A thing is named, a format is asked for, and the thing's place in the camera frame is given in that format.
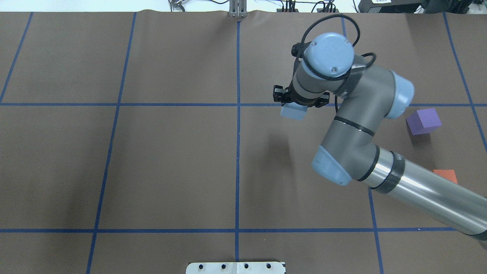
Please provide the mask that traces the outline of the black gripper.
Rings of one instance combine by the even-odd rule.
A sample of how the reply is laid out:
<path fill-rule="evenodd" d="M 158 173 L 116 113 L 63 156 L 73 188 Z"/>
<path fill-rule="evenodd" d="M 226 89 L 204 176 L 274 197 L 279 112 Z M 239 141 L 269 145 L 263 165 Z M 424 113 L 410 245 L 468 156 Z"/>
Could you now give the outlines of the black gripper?
<path fill-rule="evenodd" d="M 273 101 L 285 104 L 296 103 L 299 106 L 321 108 L 330 102 L 330 92 L 325 91 L 319 94 L 319 97 L 314 99 L 308 99 L 299 95 L 292 86 L 283 88 L 280 85 L 273 86 Z"/>

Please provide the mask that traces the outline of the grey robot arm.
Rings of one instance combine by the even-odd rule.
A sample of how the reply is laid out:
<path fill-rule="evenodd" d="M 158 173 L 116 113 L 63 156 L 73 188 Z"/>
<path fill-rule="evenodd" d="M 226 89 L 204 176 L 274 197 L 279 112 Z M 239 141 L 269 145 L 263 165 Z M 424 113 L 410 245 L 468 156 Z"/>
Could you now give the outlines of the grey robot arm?
<path fill-rule="evenodd" d="M 372 142 L 382 120 L 401 116 L 414 97 L 407 79 L 374 64 L 376 54 L 355 54 L 339 33 L 323 33 L 293 45 L 293 78 L 275 85 L 282 116 L 301 120 L 330 93 L 343 99 L 312 161 L 313 169 L 337 185 L 352 180 L 430 214 L 459 232 L 486 241 L 486 197 Z"/>

